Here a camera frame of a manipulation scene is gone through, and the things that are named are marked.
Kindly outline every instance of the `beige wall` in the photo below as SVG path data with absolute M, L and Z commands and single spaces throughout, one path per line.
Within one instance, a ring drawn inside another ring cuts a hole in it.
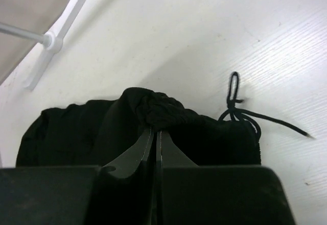
M 0 0 L 0 22 L 46 32 L 69 0 Z M 0 33 L 0 84 L 17 66 L 35 42 Z

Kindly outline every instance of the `white plastic rod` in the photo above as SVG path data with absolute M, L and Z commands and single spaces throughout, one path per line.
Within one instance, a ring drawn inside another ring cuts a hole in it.
M 45 33 L 45 36 L 49 38 L 51 43 L 49 46 L 43 46 L 43 51 L 32 68 L 32 72 L 25 80 L 24 84 L 27 89 L 33 90 L 35 88 L 54 54 L 61 50 L 63 38 L 70 29 L 85 1 L 86 0 L 70 0 L 51 30 Z
M 11 26 L 2 22 L 0 22 L 0 32 L 7 35 L 13 35 L 24 39 L 34 40 L 41 44 L 44 44 L 48 40 L 45 35 L 39 35 L 31 31 L 23 30 L 21 28 Z

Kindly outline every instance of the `black fabric bag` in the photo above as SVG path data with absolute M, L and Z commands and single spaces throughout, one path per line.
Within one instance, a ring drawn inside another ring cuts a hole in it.
M 176 146 L 197 165 L 260 164 L 261 129 L 249 115 L 309 136 L 284 121 L 236 108 L 242 102 L 237 99 L 238 86 L 239 75 L 234 72 L 228 109 L 219 120 L 144 88 L 128 88 L 116 101 L 93 100 L 66 109 L 46 109 L 22 137 L 16 166 L 103 166 L 131 147 L 148 127 L 154 132 L 168 130 Z M 224 121 L 227 114 L 231 120 Z

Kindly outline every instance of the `black cord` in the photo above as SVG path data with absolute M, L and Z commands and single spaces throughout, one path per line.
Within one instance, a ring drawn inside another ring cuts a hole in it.
M 231 88 L 232 88 L 232 83 L 233 83 L 234 78 L 236 79 L 236 84 L 235 84 L 235 88 L 234 88 L 232 98 L 230 98 L 231 97 Z M 269 116 L 266 116 L 266 115 L 263 115 L 263 114 L 257 114 L 257 113 L 254 113 L 252 111 L 246 110 L 246 109 L 236 108 L 235 107 L 236 104 L 240 104 L 240 103 L 242 103 L 244 101 L 242 99 L 237 99 L 237 93 L 239 91 L 239 83 L 240 83 L 239 74 L 237 72 L 233 72 L 231 74 L 231 76 L 230 76 L 230 79 L 229 79 L 229 88 L 228 88 L 228 95 L 227 95 L 227 100 L 226 100 L 228 109 L 219 117 L 218 121 L 224 120 L 224 118 L 228 114 L 230 114 L 231 120 L 236 121 L 236 119 L 238 119 L 240 122 L 243 123 L 243 125 L 251 133 L 252 138 L 254 139 L 254 141 L 256 143 L 259 142 L 259 139 L 261 137 L 261 128 L 260 128 L 259 124 L 254 119 L 252 119 L 250 116 L 260 118 L 260 119 L 269 120 L 269 121 L 277 123 L 277 124 L 281 124 L 283 126 L 291 128 L 292 130 L 294 130 L 294 131 L 296 131 L 296 132 L 298 132 L 298 133 L 300 133 L 300 134 L 302 134 L 302 135 L 304 135 L 306 137 L 313 138 L 309 133 L 307 133 L 307 132 L 301 130 L 300 128 L 298 128 L 298 127 L 296 127 L 296 126 L 294 126 L 292 124 L 289 124 L 289 123 L 287 123 L 287 122 L 285 122 L 283 120 L 275 119 L 275 118 L 272 118 L 272 117 L 269 117 Z M 249 124 L 246 124 L 245 121 L 248 121 L 253 125 L 253 127 L 255 128 L 256 133 L 253 132 L 253 130 L 250 128 Z

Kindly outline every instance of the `white plastic bracket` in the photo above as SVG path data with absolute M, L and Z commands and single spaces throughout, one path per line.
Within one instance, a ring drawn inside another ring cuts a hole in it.
M 45 36 L 48 37 L 47 42 L 43 44 L 43 51 L 32 68 L 29 77 L 24 82 L 25 88 L 29 90 L 35 88 L 54 54 L 61 50 L 63 38 L 73 24 L 85 1 L 86 0 L 70 0 L 51 30 L 45 33 Z

